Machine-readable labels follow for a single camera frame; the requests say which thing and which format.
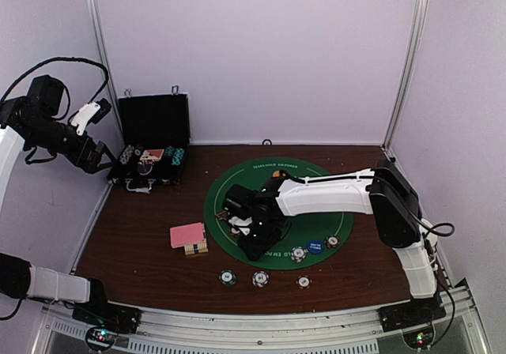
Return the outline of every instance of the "brown tabletop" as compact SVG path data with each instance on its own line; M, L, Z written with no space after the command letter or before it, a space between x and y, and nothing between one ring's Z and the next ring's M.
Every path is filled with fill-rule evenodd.
M256 288L257 270L225 253L208 235L209 253L185 256L173 250L169 228L204 221L204 201L213 181L245 160L286 156L312 162L330 173L356 171L384 159L374 146L191 146L180 186L155 186L150 195L115 186L100 214L77 275L104 282L111 301L176 311L279 314L337 311L409 299L407 279L395 253L379 240L372 216L355 216L344 247L307 269L270 271ZM232 269L237 284L218 280ZM298 276L312 279L300 290Z

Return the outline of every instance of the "blue poker chip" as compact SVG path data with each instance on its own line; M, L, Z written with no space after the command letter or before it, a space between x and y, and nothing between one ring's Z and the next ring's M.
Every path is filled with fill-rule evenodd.
M317 239L313 239L308 242L308 251L311 254L322 254L323 253L323 242Z

